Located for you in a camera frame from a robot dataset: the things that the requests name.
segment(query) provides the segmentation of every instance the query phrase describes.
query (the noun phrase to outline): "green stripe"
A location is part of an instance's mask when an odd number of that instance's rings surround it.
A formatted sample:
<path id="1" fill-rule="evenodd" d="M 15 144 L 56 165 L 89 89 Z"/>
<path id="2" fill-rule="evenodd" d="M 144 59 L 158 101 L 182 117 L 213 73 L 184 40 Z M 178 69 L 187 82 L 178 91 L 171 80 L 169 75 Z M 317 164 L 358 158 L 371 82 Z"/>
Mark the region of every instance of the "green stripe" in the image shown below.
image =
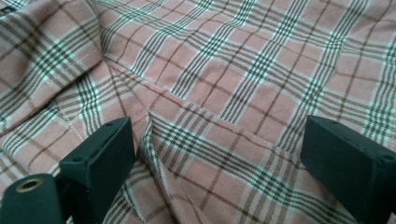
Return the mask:
<path id="1" fill-rule="evenodd" d="M 366 111 L 366 118 L 361 132 L 385 145 L 391 141 L 396 118 L 396 34 L 393 42 L 383 54 L 383 70 L 380 80 L 376 83 L 376 95 Z"/>
<path id="2" fill-rule="evenodd" d="M 127 24 L 128 22 L 137 21 L 140 18 L 144 18 L 153 10 L 160 7 L 163 2 L 165 1 L 153 1 L 144 5 L 141 8 L 133 8 L 129 4 L 122 5 L 122 7 L 114 8 L 113 11 L 120 13 L 120 15 L 117 20 L 113 24 L 107 26 L 107 28 L 101 34 L 103 52 L 107 52 L 111 43 L 111 39 L 123 25 Z"/>
<path id="3" fill-rule="evenodd" d="M 245 73 L 237 91 L 229 98 L 220 117 L 228 122 L 237 123 L 246 110 L 252 96 L 263 83 L 268 73 L 273 69 L 276 57 L 282 46 L 290 39 L 290 35 L 297 25 L 300 14 L 306 8 L 306 1 L 293 2 L 286 16 L 277 26 L 272 39 L 257 53 L 254 62 Z"/>
<path id="4" fill-rule="evenodd" d="M 201 135 L 195 135 L 167 120 L 153 118 L 153 124 L 153 133 L 161 142 L 186 153 L 190 158 L 219 167 L 227 154 L 227 148 L 215 147 L 214 143 Z M 306 214 L 319 222 L 329 221 L 328 218 L 332 213 L 336 214 L 334 220 L 352 221 L 348 215 L 335 210 L 315 195 L 291 188 L 288 183 L 283 182 L 270 171 L 262 167 L 257 168 L 255 164 L 247 163 L 246 159 L 235 154 L 231 156 L 223 171 L 259 190 L 276 203 L 285 207 L 294 207 L 299 213 Z"/>
<path id="5" fill-rule="evenodd" d="M 33 72 L 40 75 L 43 81 L 46 81 L 50 76 L 58 76 L 58 73 L 55 73 L 55 71 L 70 63 L 74 57 L 73 52 L 67 50 L 63 42 L 59 40 L 54 41 L 51 46 L 41 51 L 39 56 L 32 61 L 35 65 Z M 63 86 L 57 78 L 52 78 L 51 81 L 55 82 L 59 87 Z"/>
<path id="6" fill-rule="evenodd" d="M 76 91 L 80 107 L 78 116 L 83 122 L 86 136 L 90 136 L 103 123 L 101 121 L 102 117 L 100 112 L 102 109 L 99 92 L 90 77 L 84 77 L 78 82 Z"/>
<path id="7" fill-rule="evenodd" d="M 165 44 L 166 38 L 169 36 L 175 37 L 178 35 L 192 35 L 196 31 L 187 31 L 185 27 L 187 27 L 191 22 L 195 21 L 199 16 L 201 16 L 207 8 L 202 7 L 194 7 L 191 11 L 189 11 L 186 15 L 184 15 L 180 20 L 174 23 L 165 23 L 166 26 L 157 26 L 156 33 L 145 43 L 138 53 L 137 59 L 130 68 L 131 71 L 138 76 L 143 77 L 146 73 L 146 70 L 149 67 L 149 64 L 154 60 L 155 54 L 160 51 L 161 47 Z"/>
<path id="8" fill-rule="evenodd" d="M 56 104 L 51 102 L 42 108 L 34 119 L 28 119 L 19 125 L 5 140 L 3 150 L 11 156 L 15 156 L 22 147 L 29 143 L 30 139 L 42 134 L 50 122 L 57 118 L 59 118 L 59 110 Z"/>
<path id="9" fill-rule="evenodd" d="M 2 2 L 10 7 L 14 7 L 15 9 L 21 9 L 26 6 L 29 1 L 23 0 L 2 0 Z"/>
<path id="10" fill-rule="evenodd" d="M 353 28 L 355 22 L 363 13 L 367 7 L 366 1 L 353 1 L 348 8 L 357 8 L 358 10 L 346 13 L 340 16 L 340 21 L 336 24 L 336 27 L 331 32 L 331 35 L 327 37 L 326 48 L 324 48 L 321 57 L 318 59 L 318 67 L 316 68 L 315 74 L 312 80 L 315 83 L 308 83 L 305 89 L 305 95 L 312 95 L 316 97 L 314 101 L 301 101 L 302 103 L 293 111 L 292 118 L 290 118 L 290 127 L 280 137 L 278 145 L 285 148 L 290 153 L 294 153 L 297 150 L 297 146 L 301 141 L 302 134 L 304 132 L 304 124 L 306 115 L 312 114 L 318 108 L 321 108 L 322 92 L 313 94 L 316 90 L 323 90 L 325 84 L 332 77 L 337 60 L 341 54 L 341 49 L 344 46 L 346 36 Z"/>
<path id="11" fill-rule="evenodd" d="M 228 37 L 233 29 L 246 24 L 254 4 L 255 1 L 243 1 L 241 3 L 233 19 L 220 26 L 209 40 L 200 47 L 198 54 L 189 62 L 189 66 L 180 73 L 170 92 L 182 99 L 186 97 L 209 60 L 218 54 L 218 51 L 228 42 Z"/>

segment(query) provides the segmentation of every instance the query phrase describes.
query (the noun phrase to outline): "stitched seam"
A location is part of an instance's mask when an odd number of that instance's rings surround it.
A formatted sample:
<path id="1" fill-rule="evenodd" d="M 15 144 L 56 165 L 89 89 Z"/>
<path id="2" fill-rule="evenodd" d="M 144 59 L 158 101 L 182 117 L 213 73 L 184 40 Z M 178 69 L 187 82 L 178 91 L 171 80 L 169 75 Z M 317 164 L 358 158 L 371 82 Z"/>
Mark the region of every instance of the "stitched seam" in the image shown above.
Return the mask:
<path id="1" fill-rule="evenodd" d="M 72 70 L 72 66 L 74 66 L 75 64 L 81 62 L 81 61 L 84 60 L 86 57 L 90 56 L 91 54 L 95 53 L 96 51 L 98 51 L 98 49 L 95 49 L 95 50 L 89 52 L 89 53 L 86 54 L 84 57 L 78 59 L 78 60 L 75 61 L 74 63 L 69 64 L 65 69 L 60 70 L 59 72 L 65 74 L 65 72 L 67 72 L 68 70 Z M 50 80 L 51 83 L 53 83 L 55 86 L 57 86 L 56 83 L 55 83 L 54 81 L 52 81 L 51 79 L 49 79 L 49 80 Z"/>
<path id="2" fill-rule="evenodd" d="M 124 70 L 121 70 L 121 71 L 116 72 L 116 73 L 114 73 L 114 74 L 117 75 L 117 76 L 121 76 L 122 74 L 124 74 L 124 76 L 125 76 L 125 73 L 133 74 L 133 73 L 132 73 L 129 69 L 127 69 L 127 68 L 124 68 Z M 167 93 L 170 93 L 171 95 L 173 95 L 173 96 L 175 96 L 177 99 L 179 99 L 181 102 L 183 102 L 183 104 L 190 105 L 190 106 L 192 106 L 192 107 L 194 107 L 194 108 L 197 108 L 198 111 L 202 111 L 202 112 L 204 112 L 204 113 L 207 113 L 207 114 L 211 115 L 214 119 L 221 120 L 221 121 L 223 121 L 223 122 L 225 122 L 225 123 L 227 123 L 227 124 L 232 125 L 232 126 L 235 127 L 236 129 L 241 130 L 242 133 L 247 133 L 247 134 L 249 134 L 249 137 L 254 138 L 256 141 L 264 142 L 264 144 L 268 145 L 268 147 L 273 148 L 272 151 L 273 151 L 276 155 L 279 155 L 279 152 L 278 152 L 277 150 L 275 150 L 275 148 L 276 148 L 276 149 L 282 150 L 282 153 L 287 154 L 288 156 L 290 156 L 291 158 L 293 158 L 295 161 L 298 160 L 298 157 L 297 157 L 295 154 L 290 154 L 289 152 L 287 152 L 286 150 L 282 149 L 281 147 L 278 147 L 278 146 L 276 146 L 275 144 L 273 144 L 273 143 L 271 143 L 271 142 L 269 142 L 269 141 L 267 141 L 267 140 L 265 140 L 265 139 L 263 139 L 263 138 L 260 138 L 260 137 L 257 136 L 256 134 L 253 134 L 253 133 L 247 131 L 246 129 L 244 129 L 244 128 L 238 126 L 238 125 L 235 125 L 235 124 L 233 124 L 233 123 L 230 123 L 229 121 L 226 121 L 226 120 L 224 120 L 224 119 L 221 119 L 218 115 L 213 114 L 211 111 L 208 111 L 208 110 L 206 110 L 205 108 L 202 108 L 202 107 L 200 107 L 200 106 L 194 104 L 193 102 L 187 101 L 187 100 L 185 100 L 185 99 L 181 99 L 180 97 L 174 95 L 174 94 L 173 94 L 172 92 L 170 92 L 169 90 L 167 90 L 167 89 L 162 89 L 162 88 L 160 88 L 159 86 L 155 85 L 154 83 L 148 81 L 146 78 L 142 78 L 142 77 L 138 77 L 138 76 L 136 76 L 136 77 L 139 78 L 139 79 L 141 79 L 143 82 L 146 82 L 147 84 L 149 84 L 150 87 L 152 87 L 153 89 L 156 89 L 156 90 L 159 91 L 159 92 L 167 92 Z"/>
<path id="3" fill-rule="evenodd" d="M 118 75 L 118 76 L 119 76 L 119 75 L 122 75 L 122 74 L 125 74 L 125 73 L 134 74 L 133 72 L 131 72 L 131 70 L 129 70 L 128 68 L 125 68 L 122 64 L 115 63 L 115 62 L 113 62 L 112 60 L 110 60 L 110 61 L 111 61 L 112 63 L 114 63 L 114 64 L 116 64 L 116 65 L 118 65 L 118 66 L 120 66 L 120 67 L 123 68 L 123 70 L 120 70 L 118 73 L 115 73 L 115 75 Z M 205 111 L 206 113 L 209 113 L 210 115 L 212 115 L 214 118 L 219 119 L 219 120 L 222 120 L 222 121 L 224 121 L 224 122 L 226 122 L 226 123 L 228 123 L 228 124 L 231 124 L 231 125 L 234 126 L 235 128 L 241 129 L 243 132 L 249 133 L 249 131 L 245 130 L 244 128 L 242 128 L 242 127 L 240 127 L 240 126 L 238 126 L 238 125 L 236 125 L 236 124 L 233 124 L 233 123 L 231 123 L 231 122 L 229 122 L 229 121 L 226 121 L 226 120 L 224 120 L 224 119 L 221 119 L 218 115 L 213 114 L 211 111 L 208 111 L 208 110 L 206 110 L 205 108 L 202 108 L 202 107 L 196 105 L 196 104 L 193 103 L 193 102 L 190 102 L 190 101 L 188 101 L 188 100 L 182 99 L 182 98 L 180 98 L 180 97 L 174 95 L 172 92 L 170 92 L 170 91 L 167 90 L 167 89 L 163 89 L 163 88 L 159 87 L 159 86 L 156 85 L 154 82 L 152 82 L 149 78 L 144 78 L 144 77 L 139 77 L 139 76 L 136 76 L 136 77 L 139 78 L 139 79 L 141 79 L 142 81 L 148 83 L 150 86 L 152 86 L 153 88 L 157 89 L 158 91 L 161 91 L 161 92 L 164 92 L 164 91 L 165 91 L 165 92 L 170 93 L 171 95 L 175 96 L 177 99 L 181 100 L 184 104 L 189 104 L 189 105 L 191 105 L 191 106 L 194 106 L 194 107 L 198 108 L 198 110 L 203 110 L 203 111 Z M 390 147 L 390 150 L 396 152 L 396 116 L 393 116 L 393 117 L 394 117 L 394 119 L 393 119 L 393 122 L 392 122 L 392 128 L 390 128 L 389 147 Z M 260 137 L 257 136 L 256 134 L 253 134 L 253 133 L 252 133 L 251 135 L 253 135 L 255 138 L 258 138 L 258 139 L 260 139 L 261 141 L 265 142 L 265 143 L 268 144 L 270 147 L 276 147 L 276 148 L 281 149 L 282 151 L 286 152 L 282 147 L 278 147 L 275 143 L 271 143 L 271 142 L 269 142 L 269 141 L 267 141 L 267 140 L 265 140 L 265 139 L 263 139 L 263 138 L 260 138 Z"/>
<path id="4" fill-rule="evenodd" d="M 73 129 L 73 131 L 77 134 L 77 136 L 79 137 L 79 139 L 82 141 L 84 141 L 81 137 L 81 135 L 78 133 L 77 129 L 75 128 L 75 126 L 72 124 L 71 120 L 66 116 L 66 114 L 62 111 L 62 109 L 58 106 L 58 102 L 56 101 L 56 99 L 54 99 L 55 105 L 58 108 L 58 110 L 61 112 L 62 116 L 64 117 L 64 121 L 66 121 L 69 125 L 69 127 L 71 129 Z"/>

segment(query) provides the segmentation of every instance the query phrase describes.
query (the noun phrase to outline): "seam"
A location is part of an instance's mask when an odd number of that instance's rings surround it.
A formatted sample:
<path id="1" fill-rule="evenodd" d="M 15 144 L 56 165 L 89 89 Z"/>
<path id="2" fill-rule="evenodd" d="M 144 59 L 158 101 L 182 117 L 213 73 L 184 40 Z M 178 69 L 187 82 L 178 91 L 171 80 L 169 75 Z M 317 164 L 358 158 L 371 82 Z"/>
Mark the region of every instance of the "seam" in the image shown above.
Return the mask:
<path id="1" fill-rule="evenodd" d="M 134 74 L 134 73 L 132 73 L 129 69 L 127 69 L 127 68 L 125 68 L 125 67 L 123 67 L 123 66 L 121 66 L 121 67 L 124 68 L 124 69 L 123 69 L 123 70 L 120 70 L 119 72 L 115 72 L 115 73 L 114 73 L 115 75 L 117 75 L 117 76 L 125 76 L 125 77 L 127 77 L 127 78 L 130 78 L 130 77 L 126 76 L 126 73 Z M 136 74 L 134 74 L 134 75 L 135 75 L 137 78 L 139 78 L 140 80 L 142 80 L 143 82 L 146 82 L 146 83 L 147 83 L 148 85 L 150 85 L 150 87 L 152 87 L 153 89 L 156 89 L 156 90 L 159 91 L 159 92 L 167 92 L 167 93 L 171 94 L 172 96 L 175 96 L 178 100 L 180 100 L 181 102 L 183 102 L 183 104 L 189 105 L 189 106 L 191 106 L 192 108 L 196 108 L 198 111 L 203 112 L 203 113 L 206 113 L 206 114 L 212 116 L 213 119 L 221 120 L 222 122 L 225 122 L 225 123 L 227 123 L 227 124 L 229 124 L 229 125 L 232 125 L 235 129 L 240 130 L 241 133 L 242 133 L 243 135 L 246 135 L 246 134 L 247 134 L 248 137 L 254 139 L 255 141 L 263 142 L 265 145 L 267 145 L 269 148 L 271 148 L 271 149 L 269 149 L 269 150 L 271 150 L 271 151 L 272 151 L 273 153 L 275 153 L 277 156 L 279 156 L 279 157 L 281 157 L 281 158 L 285 158 L 284 156 L 281 156 L 282 153 L 285 154 L 286 157 L 289 157 L 289 159 L 291 160 L 291 163 L 292 163 L 292 164 L 296 165 L 296 166 L 299 167 L 299 168 L 302 168 L 302 167 L 301 167 L 301 164 L 299 163 L 299 158 L 298 158 L 298 156 L 297 156 L 296 154 L 291 154 L 291 153 L 289 153 L 288 151 L 286 151 L 284 148 L 278 147 L 276 144 L 271 143 L 271 142 L 269 142 L 269 141 L 267 141 L 267 140 L 265 140 L 265 139 L 263 139 L 263 138 L 260 138 L 260 137 L 257 136 L 256 134 L 251 133 L 251 132 L 247 131 L 246 129 L 244 129 L 244 128 L 238 126 L 238 125 L 232 124 L 232 123 L 230 123 L 229 121 L 226 121 L 226 120 L 224 120 L 224 119 L 221 119 L 218 115 L 212 113 L 211 111 L 208 111 L 208 110 L 206 110 L 205 108 L 200 107 L 200 106 L 194 104 L 193 102 L 190 102 L 190 101 L 181 99 L 180 97 L 174 95 L 174 94 L 173 94 L 172 92 L 170 92 L 169 90 L 167 90 L 167 89 L 162 89 L 162 88 L 160 88 L 159 86 L 157 86 L 156 84 L 153 84 L 153 83 L 151 83 L 150 81 L 146 80 L 145 78 L 139 77 L 139 76 L 136 75 Z"/>
<path id="2" fill-rule="evenodd" d="M 73 62 L 73 63 L 70 63 L 65 69 L 60 70 L 59 72 L 64 74 L 64 73 L 67 72 L 68 70 L 71 70 L 71 69 L 72 69 L 72 66 L 74 66 L 75 64 L 81 62 L 82 60 L 84 60 L 85 58 L 87 58 L 87 57 L 90 56 L 91 54 L 95 53 L 96 51 L 98 51 L 98 49 L 95 49 L 95 50 L 93 50 L 93 51 L 87 53 L 87 54 L 84 55 L 82 58 L 78 59 L 77 61 L 75 61 L 75 62 Z M 49 78 L 49 80 L 50 80 L 51 83 L 53 83 L 54 85 L 56 85 L 56 83 L 55 83 L 54 81 L 52 81 L 52 79 Z"/>
<path id="3" fill-rule="evenodd" d="M 62 109 L 58 106 L 58 102 L 56 101 L 56 99 L 53 100 L 56 108 L 58 108 L 58 110 L 61 112 L 62 117 L 64 119 L 64 121 L 66 121 L 66 123 L 69 125 L 69 128 L 71 128 L 78 136 L 78 138 L 81 140 L 81 142 L 83 142 L 83 138 L 81 137 L 81 135 L 78 133 L 77 129 L 75 128 L 75 126 L 72 124 L 71 120 L 66 116 L 66 114 L 62 111 Z"/>
<path id="4" fill-rule="evenodd" d="M 112 61 L 111 59 L 110 59 L 109 61 L 112 62 L 112 63 L 114 63 L 114 64 L 116 64 L 117 66 L 123 68 L 123 69 L 121 69 L 119 72 L 115 72 L 116 75 L 119 76 L 119 75 L 126 74 L 126 73 L 133 74 L 133 75 L 135 75 L 137 78 L 139 78 L 139 79 L 141 79 L 142 81 L 148 83 L 151 87 L 155 88 L 157 91 L 160 91 L 160 92 L 164 92 L 164 91 L 165 91 L 165 92 L 167 92 L 167 93 L 169 93 L 169 94 L 175 96 L 177 99 L 179 99 L 180 101 L 182 101 L 184 104 L 191 105 L 191 106 L 197 108 L 198 111 L 204 111 L 204 112 L 206 112 L 206 113 L 212 115 L 215 119 L 222 120 L 223 122 L 226 122 L 226 123 L 232 125 L 233 127 L 237 128 L 237 129 L 241 129 L 241 130 L 243 131 L 243 133 L 251 133 L 251 132 L 245 130 L 244 128 L 242 128 L 242 127 L 240 127 L 240 126 L 238 126 L 238 125 L 236 125 L 236 124 L 233 124 L 233 123 L 231 123 L 231 122 L 229 122 L 229 121 L 226 121 L 226 120 L 224 120 L 224 119 L 221 119 L 220 116 L 218 116 L 218 115 L 216 115 L 216 114 L 213 114 L 211 111 L 206 110 L 204 107 L 200 107 L 200 106 L 196 105 L 196 104 L 193 103 L 193 102 L 190 102 L 190 101 L 187 101 L 187 100 L 185 100 L 185 99 L 182 99 L 182 98 L 180 98 L 180 97 L 174 95 L 172 92 L 170 92 L 170 91 L 169 91 L 168 89 L 166 89 L 166 88 L 161 88 L 161 87 L 159 87 L 157 84 L 155 84 L 154 82 L 150 81 L 149 78 L 140 77 L 140 76 L 134 74 L 131 70 L 129 70 L 128 68 L 126 68 L 126 67 L 123 66 L 122 64 L 116 63 L 116 62 Z M 393 122 L 392 122 L 392 125 L 391 125 L 391 126 L 392 126 L 392 127 L 390 128 L 389 149 L 392 150 L 392 151 L 394 151 L 394 152 L 396 152 L 396 116 L 393 116 Z M 265 142 L 265 144 L 268 144 L 270 147 L 275 147 L 275 148 L 277 148 L 277 149 L 282 150 L 283 152 L 288 152 L 288 151 L 286 151 L 283 147 L 277 146 L 276 143 L 271 143 L 271 142 L 269 142 L 269 141 L 267 141 L 267 140 L 265 140 L 265 139 L 263 139 L 263 138 L 260 138 L 259 136 L 257 136 L 257 135 L 254 134 L 254 133 L 251 133 L 251 135 L 252 135 L 254 138 L 256 138 L 256 139 L 259 139 L 260 141 Z M 295 153 L 289 153 L 289 152 L 288 152 L 288 154 L 291 155 L 291 156 L 293 156 L 293 157 L 297 157 L 297 156 L 295 155 Z"/>

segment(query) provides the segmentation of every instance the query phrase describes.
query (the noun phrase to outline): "wrinkled fabric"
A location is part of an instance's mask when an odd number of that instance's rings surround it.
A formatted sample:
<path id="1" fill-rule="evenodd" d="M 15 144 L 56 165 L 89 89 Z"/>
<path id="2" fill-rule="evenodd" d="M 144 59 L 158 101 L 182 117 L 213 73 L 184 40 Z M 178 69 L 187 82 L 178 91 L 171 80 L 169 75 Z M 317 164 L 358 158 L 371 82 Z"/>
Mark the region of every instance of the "wrinkled fabric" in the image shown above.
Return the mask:
<path id="1" fill-rule="evenodd" d="M 137 160 L 105 223 L 354 223 L 299 161 L 306 116 L 396 150 L 394 1 L 6 6 L 1 194 L 129 116 Z"/>

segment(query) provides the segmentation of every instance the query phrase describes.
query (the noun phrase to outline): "clamp jaw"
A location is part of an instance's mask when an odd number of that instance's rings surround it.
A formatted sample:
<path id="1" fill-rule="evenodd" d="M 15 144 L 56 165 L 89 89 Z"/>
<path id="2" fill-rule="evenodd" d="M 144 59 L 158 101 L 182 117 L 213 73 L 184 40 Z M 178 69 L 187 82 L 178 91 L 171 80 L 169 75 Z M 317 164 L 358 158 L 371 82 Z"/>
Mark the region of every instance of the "clamp jaw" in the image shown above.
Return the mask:
<path id="1" fill-rule="evenodd" d="M 396 211 L 396 153 L 329 119 L 308 116 L 301 161 L 358 223 Z"/>
<path id="2" fill-rule="evenodd" d="M 59 175 L 30 175 L 8 187 L 0 223 L 102 223 L 134 160 L 130 118 L 110 121 L 59 162 Z"/>

